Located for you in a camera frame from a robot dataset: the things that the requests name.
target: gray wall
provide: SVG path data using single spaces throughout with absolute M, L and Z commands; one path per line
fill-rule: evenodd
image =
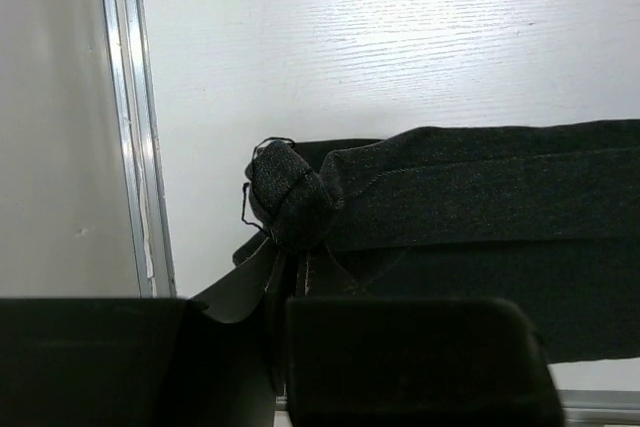
M 0 11 L 0 296 L 137 296 L 102 0 Z

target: white textured surface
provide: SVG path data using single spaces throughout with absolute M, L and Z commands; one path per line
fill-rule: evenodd
M 253 233 L 240 186 L 267 136 L 640 117 L 640 0 L 145 4 L 183 295 Z
M 285 413 L 276 414 L 274 427 L 288 427 L 290 425 L 291 425 L 291 422 L 289 422 L 289 416 L 287 414 Z
M 640 359 L 556 364 L 551 371 L 563 390 L 640 391 Z

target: metal frame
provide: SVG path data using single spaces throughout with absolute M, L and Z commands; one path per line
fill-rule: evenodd
M 640 425 L 640 392 L 563 390 L 560 397 L 571 425 Z
M 142 0 L 104 0 L 142 297 L 176 295 Z

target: black felt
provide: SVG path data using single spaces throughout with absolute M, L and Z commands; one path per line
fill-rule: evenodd
M 296 426 L 564 425 L 539 336 L 512 304 L 312 297 L 287 313 Z
M 248 171 L 281 247 L 373 294 L 503 297 L 554 362 L 640 356 L 639 120 L 273 142 Z

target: stitching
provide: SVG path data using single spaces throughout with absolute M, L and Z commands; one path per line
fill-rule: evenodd
M 304 274 L 304 295 L 309 294 L 309 269 L 311 266 L 311 252 L 307 251 L 306 271 Z
M 352 293 L 353 293 L 353 291 L 361 291 L 361 292 L 363 292 L 365 294 L 368 294 L 369 292 L 367 292 L 366 284 L 361 284 L 360 282 L 358 282 L 358 280 L 356 278 L 354 278 L 353 275 L 351 275 L 351 273 L 347 269 L 345 269 L 344 266 L 340 262 L 338 262 L 338 260 L 333 255 L 333 252 L 331 252 L 331 249 L 329 249 L 329 247 L 326 244 L 325 244 L 324 247 L 325 247 L 325 249 L 327 251 L 327 254 L 329 255 L 329 258 L 336 264 L 336 266 L 338 268 L 342 269 L 349 276 L 349 283 L 351 285 L 349 286 L 349 288 L 347 290 L 345 290 L 345 292 L 352 291 Z
M 274 142 L 274 141 L 280 141 L 285 144 L 288 144 L 291 149 L 295 148 L 296 146 L 296 142 L 293 139 L 289 139 L 288 137 L 267 137 L 266 139 L 264 139 L 262 142 L 260 142 L 258 145 L 256 145 L 253 148 L 253 153 L 251 154 L 251 162 L 249 163 L 249 167 L 251 169 L 251 179 L 250 179 L 251 182 L 248 182 L 248 184 L 251 186 L 251 190 L 253 191 L 253 197 L 258 202 L 258 205 L 260 205 L 262 210 L 264 210 L 265 212 L 267 212 L 267 209 L 265 209 L 264 206 L 262 205 L 262 202 L 260 202 L 260 199 L 259 199 L 260 196 L 256 194 L 256 186 L 254 182 L 255 172 L 256 172 L 255 160 L 260 154 L 261 149 L 265 149 L 266 147 L 268 147 L 268 145 L 266 147 L 263 147 L 263 146 L 265 144 L 270 144 L 271 142 Z
M 372 283 L 380 280 L 382 277 L 384 277 L 385 275 L 387 275 L 389 272 L 391 272 L 393 270 L 393 268 L 398 265 L 400 263 L 400 261 L 404 258 L 405 255 L 407 255 L 407 253 L 412 250 L 412 247 L 407 247 L 406 249 L 404 249 L 400 255 L 398 255 L 398 257 L 396 257 L 396 259 L 391 262 L 390 265 L 387 265 L 387 267 L 385 267 L 384 269 L 382 269 L 380 272 L 377 272 L 376 275 L 374 275 L 373 277 L 371 277 L 370 279 L 368 279 L 366 282 L 362 283 L 363 287 L 368 287 L 369 285 L 371 285 Z
M 314 173 L 313 169 L 312 168 L 308 168 L 300 177 L 298 177 L 296 179 L 296 181 L 293 184 L 291 184 L 289 186 L 289 188 L 285 191 L 285 193 L 283 194 L 282 198 L 280 199 L 280 202 L 278 202 L 278 205 L 276 205 L 276 208 L 274 209 L 275 213 L 273 214 L 273 223 L 275 223 L 276 218 L 280 214 L 280 209 L 282 208 L 282 206 L 284 205 L 285 201 L 287 200 L 287 197 L 289 197 L 291 192 L 293 192 L 293 189 L 295 189 L 303 180 L 306 180 L 307 177 L 309 177 L 309 175 L 311 175 L 313 173 Z
M 376 182 L 378 182 L 382 177 L 385 177 L 387 175 L 393 175 L 393 174 L 398 174 L 401 172 L 419 172 L 421 170 L 425 170 L 425 169 L 432 169 L 434 167 L 439 167 L 439 166 L 446 166 L 446 167 L 454 167 L 454 166 L 462 166 L 462 165 L 468 165 L 468 164 L 476 164 L 476 163 L 500 163 L 500 164 L 504 164 L 513 160 L 529 160 L 529 159 L 544 159 L 544 158 L 550 158 L 550 157 L 567 157 L 567 158 L 571 158 L 571 157 L 583 157 L 586 155 L 593 155 L 593 154 L 602 154 L 602 153 L 613 153 L 613 152 L 627 152 L 627 151 L 635 151 L 635 150 L 639 150 L 638 147 L 626 147 L 626 148 L 609 148 L 609 149 L 598 149 L 598 150 L 588 150 L 588 151 L 581 151 L 581 152 L 563 152 L 560 154 L 540 154 L 540 155 L 530 155 L 530 156 L 523 156 L 523 157 L 518 157 L 518 156 L 512 156 L 512 157 L 502 157 L 500 159 L 478 159 L 478 160 L 469 160 L 469 161 L 463 161 L 463 162 L 438 162 L 435 164 L 431 164 L 431 165 L 421 165 L 418 167 L 407 167 L 404 169 L 394 169 L 394 170 L 388 170 L 388 171 L 384 171 L 384 172 L 378 172 L 376 175 L 373 176 L 373 178 L 359 191 L 354 192 L 351 195 L 347 195 L 344 197 L 345 200 L 347 199 L 354 199 L 360 195 L 362 195 L 366 190 L 368 190 L 373 184 L 375 184 Z
M 244 184 L 242 184 L 242 213 L 240 214 L 240 220 L 242 220 L 242 222 L 245 223 L 246 225 L 256 227 L 260 232 L 262 232 L 267 237 L 269 237 L 269 232 L 267 232 L 261 225 L 247 220 L 247 202 L 249 201 L 250 189 L 251 189 L 251 182 L 245 182 Z M 258 205 L 260 205 L 260 208 L 264 210 L 264 208 L 262 207 L 258 199 L 256 199 L 256 202 Z
M 282 254 L 282 249 L 278 249 L 278 253 L 276 254 L 276 258 L 273 261 L 273 268 L 271 269 L 271 275 L 269 275 L 269 280 L 267 281 L 267 285 L 264 288 L 265 292 L 271 287 L 271 282 L 273 282 L 273 276 L 275 275 L 276 269 L 275 266 L 278 265 L 278 261 L 280 260 L 280 255 Z

